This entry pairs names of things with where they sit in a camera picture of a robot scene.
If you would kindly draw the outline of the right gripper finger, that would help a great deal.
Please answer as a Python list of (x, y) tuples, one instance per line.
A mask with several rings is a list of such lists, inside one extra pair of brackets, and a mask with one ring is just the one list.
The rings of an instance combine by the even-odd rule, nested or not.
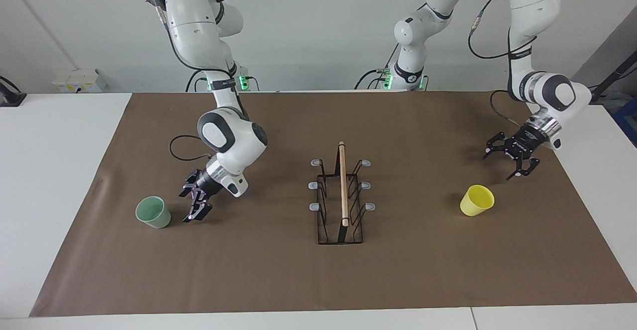
[(182, 222), (203, 220), (213, 208), (213, 205), (209, 204), (209, 196), (204, 190), (182, 190), (182, 198), (185, 198), (186, 195), (191, 195), (193, 201), (191, 201), (190, 210)]
[(200, 197), (200, 188), (198, 187), (197, 180), (200, 176), (200, 171), (193, 171), (185, 179), (182, 192), (180, 192), (180, 198), (186, 198), (190, 195), (193, 199)]

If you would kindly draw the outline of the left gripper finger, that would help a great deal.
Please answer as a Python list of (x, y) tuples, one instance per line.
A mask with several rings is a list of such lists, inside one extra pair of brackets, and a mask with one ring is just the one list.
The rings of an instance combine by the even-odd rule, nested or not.
[(509, 157), (516, 164), (516, 169), (507, 177), (507, 181), (514, 177), (528, 176), (530, 175), (537, 165), (540, 163), (539, 158), (530, 157), (524, 153), (509, 154)]
[(513, 144), (513, 139), (513, 137), (506, 137), (503, 132), (496, 133), (494, 137), (485, 143), (485, 155), (482, 160), (486, 160), (494, 152), (503, 152), (507, 157), (514, 160), (514, 156), (508, 151)]

